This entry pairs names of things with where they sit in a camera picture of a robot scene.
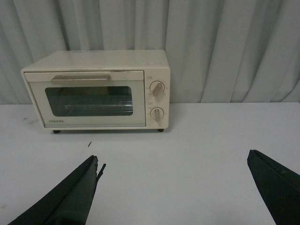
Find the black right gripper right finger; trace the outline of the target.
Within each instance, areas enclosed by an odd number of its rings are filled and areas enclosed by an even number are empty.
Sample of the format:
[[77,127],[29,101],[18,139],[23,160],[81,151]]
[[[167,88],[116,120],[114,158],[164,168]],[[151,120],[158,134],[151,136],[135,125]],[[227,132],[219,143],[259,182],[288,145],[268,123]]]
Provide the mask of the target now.
[[277,225],[300,223],[300,175],[257,150],[247,165],[256,187]]

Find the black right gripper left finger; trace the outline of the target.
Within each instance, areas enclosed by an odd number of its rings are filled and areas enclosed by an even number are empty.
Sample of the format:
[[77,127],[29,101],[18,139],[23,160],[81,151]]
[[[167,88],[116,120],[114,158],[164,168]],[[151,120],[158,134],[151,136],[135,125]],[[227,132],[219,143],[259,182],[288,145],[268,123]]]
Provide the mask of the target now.
[[90,156],[11,225],[86,224],[100,177],[97,156]]

